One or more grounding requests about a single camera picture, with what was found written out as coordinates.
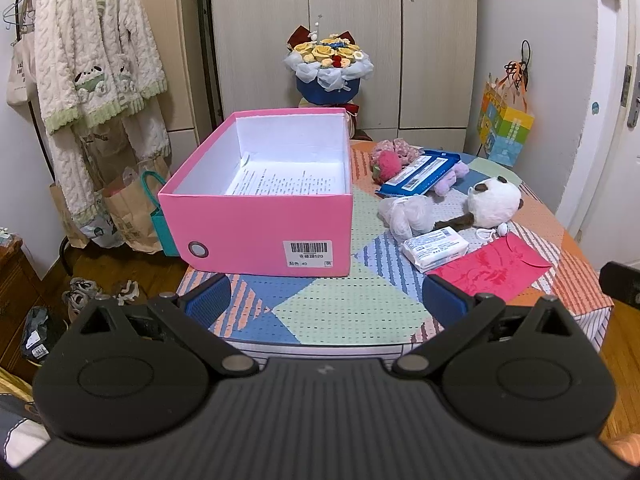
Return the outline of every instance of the patterned tablecloth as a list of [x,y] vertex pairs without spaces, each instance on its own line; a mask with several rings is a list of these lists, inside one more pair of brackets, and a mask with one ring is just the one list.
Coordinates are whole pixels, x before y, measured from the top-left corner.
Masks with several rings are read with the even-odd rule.
[[[378,189],[371,178],[373,142],[353,141],[353,230],[351,273],[345,278],[274,278],[230,275],[232,301],[210,330],[262,362],[269,355],[379,356],[390,362],[442,328],[420,302],[423,276],[400,253],[377,216]],[[469,187],[502,175],[522,190],[524,207],[510,230],[537,250],[551,269],[510,304],[533,305],[542,294],[555,294],[599,349],[611,307],[582,252],[558,220],[513,172],[483,158],[462,154],[470,167],[435,206],[436,219],[463,213]],[[460,233],[469,251],[486,242],[475,229]],[[211,274],[187,270],[178,294],[185,294]]]

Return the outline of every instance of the red envelope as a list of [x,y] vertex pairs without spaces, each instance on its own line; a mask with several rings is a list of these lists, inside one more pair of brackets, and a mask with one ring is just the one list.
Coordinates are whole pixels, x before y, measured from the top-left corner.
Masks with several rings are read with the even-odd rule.
[[470,296],[490,292],[510,301],[551,268],[551,264],[513,233],[453,260],[436,274]]

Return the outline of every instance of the yellow rose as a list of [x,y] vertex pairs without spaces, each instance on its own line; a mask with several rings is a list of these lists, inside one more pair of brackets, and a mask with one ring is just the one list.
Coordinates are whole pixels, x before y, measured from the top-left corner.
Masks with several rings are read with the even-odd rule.
[[343,47],[338,48],[338,54],[341,57],[348,57],[350,59],[353,59],[353,50],[349,48],[343,48]]
[[326,59],[335,54],[335,50],[328,45],[316,45],[311,51],[316,59]]
[[304,56],[305,54],[308,54],[309,52],[311,52],[311,50],[313,49],[313,43],[300,43],[297,44],[293,50],[295,50],[297,53],[299,53],[301,56]]

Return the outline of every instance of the pink scrunchie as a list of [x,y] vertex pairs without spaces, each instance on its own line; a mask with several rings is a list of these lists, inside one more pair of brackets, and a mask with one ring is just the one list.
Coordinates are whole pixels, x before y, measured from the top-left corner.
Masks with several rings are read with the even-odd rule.
[[375,145],[371,152],[371,167],[378,163],[381,152],[394,152],[400,157],[402,166],[408,166],[422,153],[418,148],[414,148],[404,139],[382,140]]

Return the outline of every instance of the stuffed animal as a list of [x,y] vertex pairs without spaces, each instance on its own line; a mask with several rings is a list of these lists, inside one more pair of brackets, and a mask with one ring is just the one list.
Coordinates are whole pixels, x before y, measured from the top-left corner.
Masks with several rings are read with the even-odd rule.
[[402,166],[408,166],[416,158],[418,158],[422,151],[418,148],[414,148],[404,139],[382,140],[377,143],[371,152],[371,168],[378,164],[378,158],[380,153],[394,152],[400,157]]
[[400,157],[394,152],[380,152],[378,162],[373,167],[373,182],[384,184],[402,171]]
[[385,198],[378,213],[393,237],[402,243],[433,229],[433,198],[424,195]]
[[456,180],[465,178],[467,173],[469,173],[468,165],[460,160],[431,189],[436,195],[445,196]]
[[469,188],[466,196],[469,212],[445,222],[436,222],[434,228],[451,227],[461,231],[468,227],[492,229],[506,223],[524,205],[517,186],[503,176],[488,178]]

